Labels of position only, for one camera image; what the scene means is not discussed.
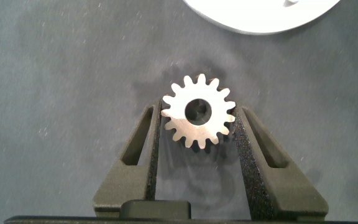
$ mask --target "white plate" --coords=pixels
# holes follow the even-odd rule
[[[274,34],[316,19],[339,0],[184,0],[199,15],[242,34]]]

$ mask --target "metal gear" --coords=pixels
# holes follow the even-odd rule
[[[200,149],[204,149],[206,140],[210,139],[213,144],[217,144],[219,139],[217,133],[229,134],[229,130],[224,126],[225,122],[233,122],[235,117],[227,114],[227,110],[236,106],[233,101],[224,101],[228,96],[230,90],[224,88],[218,91],[219,80],[214,78],[210,84],[206,84],[204,74],[198,75],[197,83],[193,83],[191,78],[187,75],[183,79],[185,87],[173,83],[172,90],[175,96],[164,96],[162,100],[168,103],[171,107],[161,111],[161,115],[170,117],[165,125],[166,130],[176,129],[172,139],[178,141],[182,137],[186,138],[185,146],[187,148],[193,145],[194,140],[197,140]],[[186,117],[186,107],[195,100],[203,100],[207,102],[206,114],[210,116],[206,120],[201,121],[202,124],[195,124]]]

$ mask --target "gray fabric background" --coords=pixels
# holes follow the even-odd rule
[[[328,220],[358,220],[358,1],[282,34],[248,36],[179,0],[6,0],[0,223],[93,216],[93,195],[142,108],[198,72],[256,112],[328,201]],[[195,218],[246,218],[230,147],[226,158],[172,149],[160,152],[157,198],[190,200]]]

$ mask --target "spur gear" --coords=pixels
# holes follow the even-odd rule
[[[171,120],[165,125],[166,130],[176,129],[172,139],[178,141],[186,138],[187,148],[197,141],[200,149],[204,149],[206,140],[210,139],[217,144],[219,139],[216,133],[229,134],[224,126],[225,122],[233,122],[235,117],[227,113],[227,110],[236,106],[233,101],[224,101],[230,90],[224,88],[218,91],[219,80],[212,79],[206,84],[204,74],[198,75],[197,83],[187,75],[184,77],[185,87],[172,84],[175,96],[164,96],[162,100],[171,107],[161,111],[161,115],[170,117]]]

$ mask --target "center hole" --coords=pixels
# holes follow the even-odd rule
[[[187,120],[194,125],[203,125],[211,118],[211,106],[202,99],[196,99],[187,104],[185,115]]]

